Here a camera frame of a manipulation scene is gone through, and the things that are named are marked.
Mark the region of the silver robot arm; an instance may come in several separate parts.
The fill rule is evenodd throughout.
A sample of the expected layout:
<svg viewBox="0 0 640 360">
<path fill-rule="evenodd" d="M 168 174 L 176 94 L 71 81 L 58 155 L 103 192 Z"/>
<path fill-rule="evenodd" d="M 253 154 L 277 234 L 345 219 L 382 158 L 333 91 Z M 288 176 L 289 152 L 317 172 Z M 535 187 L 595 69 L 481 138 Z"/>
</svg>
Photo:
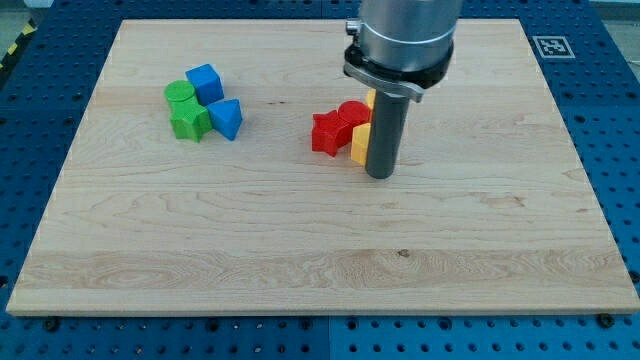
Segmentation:
<svg viewBox="0 0 640 360">
<path fill-rule="evenodd" d="M 362 0 L 358 16 L 345 24 L 352 42 L 343 72 L 419 103 L 447 72 L 462 6 L 462 0 Z"/>
</svg>

